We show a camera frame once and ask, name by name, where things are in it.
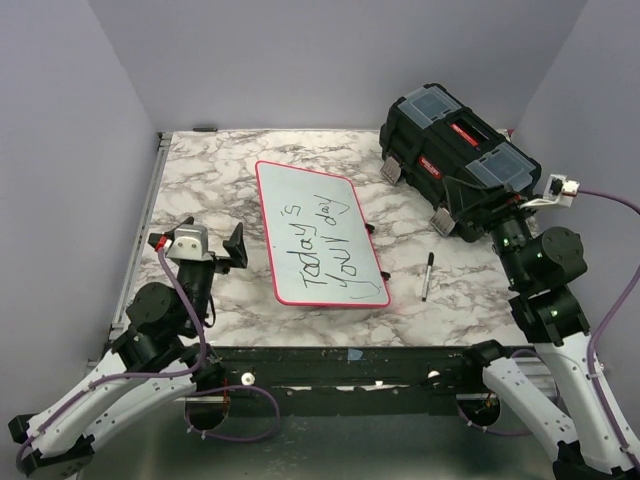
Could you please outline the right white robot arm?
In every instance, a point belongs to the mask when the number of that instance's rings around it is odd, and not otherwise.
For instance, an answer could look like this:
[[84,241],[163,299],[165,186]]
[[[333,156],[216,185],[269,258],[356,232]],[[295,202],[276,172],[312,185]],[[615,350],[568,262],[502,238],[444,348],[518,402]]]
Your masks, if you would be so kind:
[[447,210],[490,234],[509,288],[512,316],[548,368],[561,405],[547,398],[496,341],[466,350],[460,379],[488,388],[544,447],[558,479],[636,479],[639,438],[626,421],[596,354],[601,328],[591,329],[570,283],[587,270],[580,236],[564,227],[533,235],[527,224],[544,207],[569,207],[584,189],[555,174],[532,199],[507,184],[481,187],[447,176]]

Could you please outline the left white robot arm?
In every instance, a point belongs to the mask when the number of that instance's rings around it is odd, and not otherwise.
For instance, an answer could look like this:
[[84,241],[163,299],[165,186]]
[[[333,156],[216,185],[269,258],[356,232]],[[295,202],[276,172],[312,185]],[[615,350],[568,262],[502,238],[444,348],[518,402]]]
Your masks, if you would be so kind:
[[28,479],[67,479],[91,462],[100,441],[133,418],[181,395],[209,395],[225,384],[221,360],[204,338],[215,322],[215,275],[248,265],[244,229],[208,248],[208,231],[187,218],[147,242],[168,283],[141,287],[126,309],[129,325],[98,364],[66,395],[8,424],[20,448],[16,467]]

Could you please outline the whiteboard marker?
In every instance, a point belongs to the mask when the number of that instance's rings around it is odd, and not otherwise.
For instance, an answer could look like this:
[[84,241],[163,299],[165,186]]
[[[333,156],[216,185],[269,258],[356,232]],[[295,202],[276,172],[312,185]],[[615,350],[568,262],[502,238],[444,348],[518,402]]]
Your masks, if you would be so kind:
[[428,293],[429,293],[429,288],[430,288],[430,280],[431,280],[431,274],[432,274],[434,260],[435,260],[434,252],[429,252],[427,263],[426,263],[426,267],[425,267],[423,285],[422,285],[422,289],[421,289],[421,301],[422,302],[426,302],[426,300],[428,298]]

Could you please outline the pink-framed whiteboard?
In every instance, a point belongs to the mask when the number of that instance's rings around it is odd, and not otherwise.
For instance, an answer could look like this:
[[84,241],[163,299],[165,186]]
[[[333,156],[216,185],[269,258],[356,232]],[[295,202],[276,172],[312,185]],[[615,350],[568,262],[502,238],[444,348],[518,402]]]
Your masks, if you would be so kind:
[[259,161],[274,294],[287,306],[385,308],[391,297],[353,183]]

